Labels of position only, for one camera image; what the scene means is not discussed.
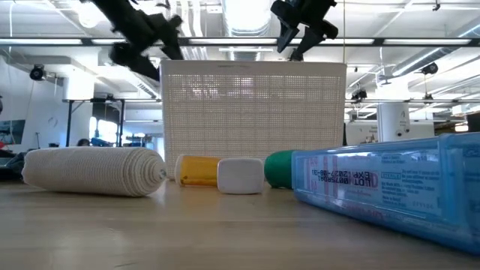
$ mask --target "person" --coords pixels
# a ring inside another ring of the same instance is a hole
[[[79,141],[76,143],[76,146],[90,146],[90,140],[89,139],[79,139]]]

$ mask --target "transparent blue case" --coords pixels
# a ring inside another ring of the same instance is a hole
[[[480,133],[292,153],[306,203],[480,255]]]

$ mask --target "table surface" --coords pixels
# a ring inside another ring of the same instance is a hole
[[[165,182],[150,197],[0,184],[0,269],[480,269],[480,259],[295,200]]]

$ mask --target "white rolled towel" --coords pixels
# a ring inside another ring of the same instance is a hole
[[[22,175],[48,191],[142,197],[160,187],[166,169],[146,148],[71,147],[29,152]]]

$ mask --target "white container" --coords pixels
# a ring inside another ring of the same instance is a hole
[[[225,194],[258,194],[263,190],[263,162],[258,158],[225,158],[218,163],[217,186]]]

